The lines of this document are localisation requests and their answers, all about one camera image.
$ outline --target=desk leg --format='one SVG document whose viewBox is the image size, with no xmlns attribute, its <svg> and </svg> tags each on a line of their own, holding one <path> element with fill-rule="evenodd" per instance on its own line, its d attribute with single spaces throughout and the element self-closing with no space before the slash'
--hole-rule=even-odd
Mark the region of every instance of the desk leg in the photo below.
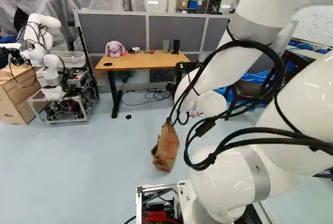
<svg viewBox="0 0 333 224">
<path fill-rule="evenodd" d="M 112 93 L 112 98 L 113 98 L 113 109 L 112 109 L 112 118 L 117 118 L 118 116 L 118 110 L 119 110 L 119 104 L 122 96 L 122 91 L 117 91 L 116 88 L 116 81 L 114 80 L 113 72 L 108 71 L 108 78 L 109 78 L 109 83 L 110 83 L 110 88 L 111 88 L 111 93 Z"/>
</svg>

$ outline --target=cardboard box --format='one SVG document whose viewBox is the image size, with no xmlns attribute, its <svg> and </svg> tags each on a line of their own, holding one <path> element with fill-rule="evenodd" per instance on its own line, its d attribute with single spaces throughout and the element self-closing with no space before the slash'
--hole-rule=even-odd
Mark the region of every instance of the cardboard box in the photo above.
<svg viewBox="0 0 333 224">
<path fill-rule="evenodd" d="M 34 82 L 35 73 L 30 66 L 16 67 L 11 65 L 11 69 L 22 87 Z M 10 73 L 9 66 L 0 70 L 0 121 L 5 124 L 28 124 L 35 117 L 35 114 L 28 105 L 27 99 L 39 89 L 38 82 L 27 88 L 19 87 Z"/>
</svg>

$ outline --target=whiteboard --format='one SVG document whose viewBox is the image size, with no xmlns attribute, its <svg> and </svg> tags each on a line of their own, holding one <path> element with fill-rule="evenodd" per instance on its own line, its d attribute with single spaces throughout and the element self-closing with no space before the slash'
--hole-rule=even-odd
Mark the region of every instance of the whiteboard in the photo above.
<svg viewBox="0 0 333 224">
<path fill-rule="evenodd" d="M 333 46 L 333 6 L 312 6 L 300 10 L 293 20 L 298 26 L 293 37 Z"/>
</svg>

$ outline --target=red component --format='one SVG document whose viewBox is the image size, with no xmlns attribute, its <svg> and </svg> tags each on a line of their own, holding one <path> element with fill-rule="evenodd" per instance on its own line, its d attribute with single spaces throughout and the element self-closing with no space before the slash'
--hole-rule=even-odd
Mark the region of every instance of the red component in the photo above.
<svg viewBox="0 0 333 224">
<path fill-rule="evenodd" d="M 145 222 L 170 222 L 174 224 L 180 224 L 175 218 L 169 218 L 166 212 L 155 211 L 148 212 L 147 217 L 142 219 Z"/>
</svg>

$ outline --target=small objects on desk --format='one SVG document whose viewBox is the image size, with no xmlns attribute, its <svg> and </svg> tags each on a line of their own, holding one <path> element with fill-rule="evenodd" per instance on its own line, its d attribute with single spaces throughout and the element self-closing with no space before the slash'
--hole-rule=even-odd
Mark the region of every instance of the small objects on desk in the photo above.
<svg viewBox="0 0 333 224">
<path fill-rule="evenodd" d="M 170 50 L 170 40 L 165 39 L 163 40 L 163 53 L 168 54 Z"/>
<path fill-rule="evenodd" d="M 177 54 L 177 55 L 179 54 L 180 45 L 181 45 L 180 40 L 178 40 L 178 39 L 173 40 L 173 52 L 172 52 L 172 54 Z"/>
<path fill-rule="evenodd" d="M 143 52 L 144 52 L 144 54 L 154 54 L 154 53 L 155 53 L 155 50 L 148 50 L 148 49 L 145 49 Z"/>
<path fill-rule="evenodd" d="M 140 48 L 137 46 L 129 49 L 129 54 L 136 54 L 137 52 L 140 52 Z"/>
<path fill-rule="evenodd" d="M 125 53 L 124 46 L 118 41 L 108 42 L 105 46 L 105 54 L 110 55 L 111 57 L 120 57 Z"/>
</svg>

